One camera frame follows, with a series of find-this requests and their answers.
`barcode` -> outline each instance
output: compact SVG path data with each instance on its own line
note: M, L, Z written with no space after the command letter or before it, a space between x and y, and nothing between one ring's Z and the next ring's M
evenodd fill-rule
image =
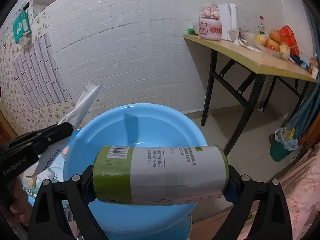
M126 159L129 147L112 146L107 158Z

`table top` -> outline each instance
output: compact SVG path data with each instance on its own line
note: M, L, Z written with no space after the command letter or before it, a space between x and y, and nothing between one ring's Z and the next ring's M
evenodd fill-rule
M318 82L308 71L290 60L281 60L265 52L251 51L234 44L232 41L209 41L190 34L184 34L183 37L230 57L256 74L297 78L313 83Z

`wooden table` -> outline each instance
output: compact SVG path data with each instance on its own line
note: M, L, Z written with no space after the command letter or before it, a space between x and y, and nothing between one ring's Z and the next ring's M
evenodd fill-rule
M211 49L210 73L207 86L207 93L204 102L204 110L201 119L201 125L205 125L205 121L207 119L214 79L217 79L244 107L244 113L241 116L236 130L234 131L231 139L229 140L227 146L224 149L224 153L226 155L229 154L230 150L233 148L239 136L241 135L244 127L246 126L252 114L252 111L258 101L266 75L272 75L275 77L269 90L267 99L264 103L264 107L268 103L277 77L282 77L279 79L283 83L285 83L285 85L287 85L292 91L295 91L295 94L299 97L299 102L296 105L295 110L298 109L303 97L305 96L309 82L317 83L317 79L310 75L308 71L292 63L289 60L284 61L264 52L254 52L247 48L235 45L231 41L209 41L202 39L197 35L189 34L185 34L183 35L183 37L187 40L194 41ZM218 52L231 58L230 61L226 64L226 66L220 71L220 73L216 73ZM224 79L224 75L227 73L228 70L230 70L230 68L236 62L251 71L251 74L247 77L247 79L240 85L240 87L237 90L233 88ZM284 81L285 77L296 79L296 85L294 88L292 88L288 83ZM305 88L303 89L303 92L301 94L299 94L296 91L298 80L306 81ZM249 100L247 101L242 96L242 94L253 81L254 85Z

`green box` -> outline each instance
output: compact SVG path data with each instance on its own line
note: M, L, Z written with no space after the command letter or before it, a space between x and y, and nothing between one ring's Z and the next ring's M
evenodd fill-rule
M21 10L20 14L14 20L12 24L12 31L14 41L16 43L18 43L21 38L25 37L30 32L28 14L25 12L25 10Z

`finger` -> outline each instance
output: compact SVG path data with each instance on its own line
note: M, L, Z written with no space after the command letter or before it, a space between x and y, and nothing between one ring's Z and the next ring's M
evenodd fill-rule
M22 214L17 214L13 216L12 222L14 224L24 224L25 226L28 226L30 222L31 211L32 206L29 203Z
M21 223L24 224L25 226L29 225L31 212L32 212L32 206L28 202L25 211L23 212L23 214L20 215Z
M21 214L24 212L28 203L28 194L24 190L21 192L20 197L10 206L13 215Z
M22 181L20 177L16 177L15 183L14 183L14 188L13 188L13 196L18 199L21 195L21 193L24 190L22 189Z

